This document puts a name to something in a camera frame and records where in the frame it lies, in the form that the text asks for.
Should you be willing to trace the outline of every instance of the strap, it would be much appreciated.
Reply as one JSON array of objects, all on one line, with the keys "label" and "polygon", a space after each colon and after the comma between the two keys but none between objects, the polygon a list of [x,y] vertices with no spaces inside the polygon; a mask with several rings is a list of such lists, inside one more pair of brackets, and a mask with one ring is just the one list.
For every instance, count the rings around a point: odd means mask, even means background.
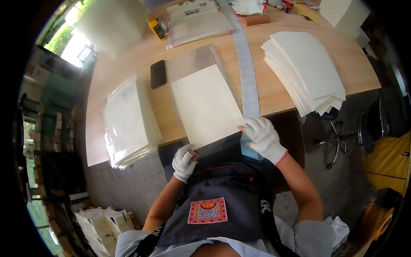
[{"label": "strap", "polygon": [[260,220],[265,237],[270,241],[280,257],[298,257],[298,254],[281,243],[280,234],[278,233],[277,225],[275,224],[274,214],[271,211],[270,201],[267,197],[267,194],[261,194],[260,197]]},{"label": "strap", "polygon": [[[267,184],[267,181],[257,178],[255,182]],[[270,241],[271,245],[280,255],[280,257],[299,257],[290,248],[281,243],[281,238],[275,224],[274,214],[271,211],[270,202],[272,200],[271,191],[264,190],[260,194],[260,222],[264,236]],[[128,257],[147,257],[154,250],[157,242],[163,234],[165,224],[158,227],[151,234],[146,236],[137,246],[137,248]]]},{"label": "strap", "polygon": [[147,257],[153,251],[154,247],[157,245],[161,235],[163,234],[165,223],[155,229],[151,234],[146,236],[137,248],[128,257]]}]

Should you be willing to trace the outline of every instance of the green foliage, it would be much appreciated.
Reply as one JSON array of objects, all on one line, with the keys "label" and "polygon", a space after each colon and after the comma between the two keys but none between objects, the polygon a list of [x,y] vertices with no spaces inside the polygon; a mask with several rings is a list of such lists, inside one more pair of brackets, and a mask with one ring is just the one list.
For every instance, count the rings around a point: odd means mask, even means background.
[{"label": "green foliage", "polygon": [[66,48],[71,37],[73,36],[73,29],[74,28],[72,26],[64,23],[51,38],[50,42],[44,46],[44,48],[58,56],[61,56],[64,48]]},{"label": "green foliage", "polygon": [[61,56],[72,38],[73,25],[90,9],[90,7],[96,3],[97,0],[84,0],[82,2],[77,2],[75,6],[69,11],[65,20],[66,22],[61,25],[54,36],[51,38],[50,42],[44,46],[45,49],[50,52]]}]

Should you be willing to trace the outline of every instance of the gloved hand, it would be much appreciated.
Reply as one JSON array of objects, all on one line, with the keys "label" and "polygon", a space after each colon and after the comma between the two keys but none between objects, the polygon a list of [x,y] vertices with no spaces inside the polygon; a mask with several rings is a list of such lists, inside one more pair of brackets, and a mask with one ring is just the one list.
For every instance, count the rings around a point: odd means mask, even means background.
[{"label": "gloved hand", "polygon": [[238,129],[252,140],[247,145],[276,166],[288,150],[280,144],[271,121],[263,117],[244,118],[244,121],[247,126],[238,126]]},{"label": "gloved hand", "polygon": [[237,14],[242,15],[253,15],[253,14],[262,14],[267,8],[263,3],[264,0],[235,0],[231,2],[233,5],[231,8]]},{"label": "gloved hand", "polygon": [[280,10],[285,8],[285,4],[281,0],[268,0],[267,3]]},{"label": "gloved hand", "polygon": [[193,174],[194,167],[199,158],[197,153],[190,151],[193,147],[193,144],[187,144],[178,149],[174,155],[173,162],[171,163],[175,170],[173,175],[176,179],[184,183],[187,183],[188,178]]}]

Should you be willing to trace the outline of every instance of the person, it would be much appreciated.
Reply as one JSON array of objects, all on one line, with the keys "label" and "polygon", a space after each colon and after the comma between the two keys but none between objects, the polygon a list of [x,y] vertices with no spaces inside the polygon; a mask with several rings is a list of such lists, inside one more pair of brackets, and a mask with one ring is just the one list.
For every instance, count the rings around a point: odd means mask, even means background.
[{"label": "person", "polygon": [[[201,165],[193,145],[183,146],[175,153],[173,176],[143,229],[119,235],[116,257],[331,255],[334,230],[323,222],[314,184],[281,145],[269,120],[244,120],[246,127],[238,126],[239,130],[252,140],[248,146],[266,160],[242,156],[240,161],[214,167],[205,163],[197,169]],[[271,211],[275,195],[268,178],[273,164],[298,204],[293,228]]]}]

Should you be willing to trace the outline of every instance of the embroidered patch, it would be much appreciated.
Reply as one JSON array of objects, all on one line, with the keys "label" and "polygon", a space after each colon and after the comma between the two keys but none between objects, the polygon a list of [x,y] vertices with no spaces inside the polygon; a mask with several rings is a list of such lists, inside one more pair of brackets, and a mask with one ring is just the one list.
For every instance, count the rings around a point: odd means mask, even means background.
[{"label": "embroidered patch", "polygon": [[192,201],[187,224],[208,224],[228,221],[224,197]]}]

